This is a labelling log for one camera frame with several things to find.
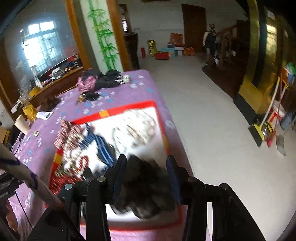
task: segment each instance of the blue plaid fabric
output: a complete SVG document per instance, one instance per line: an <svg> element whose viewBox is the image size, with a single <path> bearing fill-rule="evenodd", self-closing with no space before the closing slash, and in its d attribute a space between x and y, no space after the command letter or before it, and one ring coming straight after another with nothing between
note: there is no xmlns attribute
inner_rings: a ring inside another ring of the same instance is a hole
<svg viewBox="0 0 296 241"><path fill-rule="evenodd" d="M93 140L96 141L96 144L98 146L98 152L100 153L100 156L102 157L102 161L107 165L107 167L114 166L115 163L115 157L111 154L109 151L107 144L104 142L103 138L100 136L96 136L90 131L89 124L86 124L86 130L88 132L85 139L79 144L79 147L84 150L86 149L89 144L92 143Z"/></svg>

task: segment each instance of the tiled floor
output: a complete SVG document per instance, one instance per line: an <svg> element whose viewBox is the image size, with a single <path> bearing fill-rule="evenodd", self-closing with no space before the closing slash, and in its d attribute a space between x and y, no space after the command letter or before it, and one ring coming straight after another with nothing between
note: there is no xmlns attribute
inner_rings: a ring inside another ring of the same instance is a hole
<svg viewBox="0 0 296 241"><path fill-rule="evenodd" d="M296 133L285 135L286 157L275 143L258 148L233 100L202 72L203 63L201 57L147 57L140 66L160 89L195 176L228 183L265 239L275 241L296 209Z"/></svg>

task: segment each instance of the striped scrunchie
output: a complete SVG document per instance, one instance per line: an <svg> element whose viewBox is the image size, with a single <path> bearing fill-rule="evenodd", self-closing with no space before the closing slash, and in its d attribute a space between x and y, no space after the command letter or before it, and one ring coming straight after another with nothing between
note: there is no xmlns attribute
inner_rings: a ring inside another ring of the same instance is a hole
<svg viewBox="0 0 296 241"><path fill-rule="evenodd" d="M61 120L61 129L57 134L57 138L54 142L55 146L58 149L62 149L65 146L65 143L68 137L72 134L81 134L82 128L80 125L72 124L67 120ZM72 143L69 144L69 149L74 150L78 147L78 139L75 139Z"/></svg>

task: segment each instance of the floral tablecloth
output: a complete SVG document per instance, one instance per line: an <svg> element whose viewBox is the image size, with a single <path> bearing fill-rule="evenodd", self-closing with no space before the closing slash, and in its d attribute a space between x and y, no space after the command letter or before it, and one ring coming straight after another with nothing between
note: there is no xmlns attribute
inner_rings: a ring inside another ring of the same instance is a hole
<svg viewBox="0 0 296 241"><path fill-rule="evenodd" d="M47 120L37 119L31 125L30 132L19 143L16 143L12 152L16 151L15 156L37 174L45 183L48 184L51 166L57 148L54 145L57 133L60 129L61 120L73 121L85 115L107 110L112 107L122 106L135 102L154 100L164 123L164 129L171 154L173 154L180 166L187 168L192 174L179 134L175 128L172 117L159 93L150 74L146 70L136 70L126 72L131 77L128 84L123 84L115 88L101 89L97 91L101 96L93 102L86 101L78 103L76 100L79 95L78 89L72 89L58 96L60 103L54 108L53 115ZM29 216L32 225L35 225L44 212L44 203L33 195L25 184L17 189L20 201ZM31 228L15 196L10 199L11 206L17 216L19 223L19 233L25 240ZM142 232L111 232L112 240L181 240L183 226L164 228L158 230L148 230Z"/></svg>

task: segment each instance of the brown fur object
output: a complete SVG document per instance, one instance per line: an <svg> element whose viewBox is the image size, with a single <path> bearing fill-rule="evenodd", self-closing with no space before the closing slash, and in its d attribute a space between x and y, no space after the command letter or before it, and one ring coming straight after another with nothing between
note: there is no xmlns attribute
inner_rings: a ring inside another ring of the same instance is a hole
<svg viewBox="0 0 296 241"><path fill-rule="evenodd" d="M57 106L59 99L56 97L49 97L45 101L41 102L40 111L52 111Z"/></svg>

